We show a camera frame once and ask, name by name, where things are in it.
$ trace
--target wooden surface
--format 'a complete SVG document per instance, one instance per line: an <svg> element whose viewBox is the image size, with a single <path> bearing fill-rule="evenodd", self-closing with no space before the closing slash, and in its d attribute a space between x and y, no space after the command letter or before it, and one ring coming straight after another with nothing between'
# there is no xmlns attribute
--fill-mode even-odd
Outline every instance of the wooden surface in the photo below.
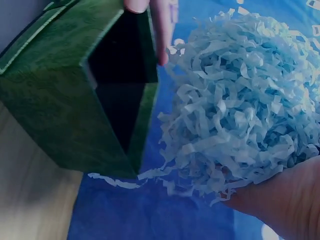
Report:
<svg viewBox="0 0 320 240"><path fill-rule="evenodd" d="M81 179L58 168L0 102L0 240L66 240Z"/></svg>

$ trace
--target hand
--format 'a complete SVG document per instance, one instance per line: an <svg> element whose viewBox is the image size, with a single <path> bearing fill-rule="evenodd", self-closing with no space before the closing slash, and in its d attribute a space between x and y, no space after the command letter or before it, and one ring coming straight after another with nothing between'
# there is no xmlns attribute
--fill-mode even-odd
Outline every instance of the hand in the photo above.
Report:
<svg viewBox="0 0 320 240"><path fill-rule="evenodd" d="M124 0L125 7L137 14L143 13L149 4L156 35L158 63L163 66L168 62L166 49L171 46L178 21L178 0Z"/></svg>
<svg viewBox="0 0 320 240"><path fill-rule="evenodd" d="M286 240L320 239L320 156L258 185L237 190L226 205L257 217Z"/></svg>

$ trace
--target blue fabric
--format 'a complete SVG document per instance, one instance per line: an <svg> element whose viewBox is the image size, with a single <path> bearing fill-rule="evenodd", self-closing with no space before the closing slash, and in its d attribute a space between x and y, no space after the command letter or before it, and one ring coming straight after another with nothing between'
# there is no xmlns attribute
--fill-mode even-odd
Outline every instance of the blue fabric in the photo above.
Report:
<svg viewBox="0 0 320 240"><path fill-rule="evenodd" d="M197 25L192 20L237 9L236 0L179 0L179 23L173 39L187 40ZM306 0L244 0L243 8L285 22L292 30L313 37L320 11ZM160 86L146 142L141 172L160 167L162 131L159 112L171 110L172 80L159 68ZM263 223L233 211L222 203L208 207L197 197L168 196L161 182L150 181L139 189L122 189L104 180L83 177L74 205L68 240L262 240Z"/></svg>

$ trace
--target light blue shredded paper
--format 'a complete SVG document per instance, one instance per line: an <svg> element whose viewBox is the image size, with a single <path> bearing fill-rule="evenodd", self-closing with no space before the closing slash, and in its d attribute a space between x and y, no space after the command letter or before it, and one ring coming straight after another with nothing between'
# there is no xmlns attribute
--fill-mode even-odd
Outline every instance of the light blue shredded paper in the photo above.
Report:
<svg viewBox="0 0 320 240"><path fill-rule="evenodd" d="M225 201L236 188L319 154L318 52L285 23L233 12L202 23L169 55L175 96L172 113L159 115L164 165L138 177L177 171L188 184L163 180L168 194L198 191L214 195L211 204Z"/></svg>

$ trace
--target green box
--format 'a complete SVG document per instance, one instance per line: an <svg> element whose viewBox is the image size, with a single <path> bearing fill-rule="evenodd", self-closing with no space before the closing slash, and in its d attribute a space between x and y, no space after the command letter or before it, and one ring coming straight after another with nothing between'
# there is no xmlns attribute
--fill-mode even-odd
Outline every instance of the green box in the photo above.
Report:
<svg viewBox="0 0 320 240"><path fill-rule="evenodd" d="M147 11L56 1L0 54L0 99L60 167L135 178L156 65Z"/></svg>

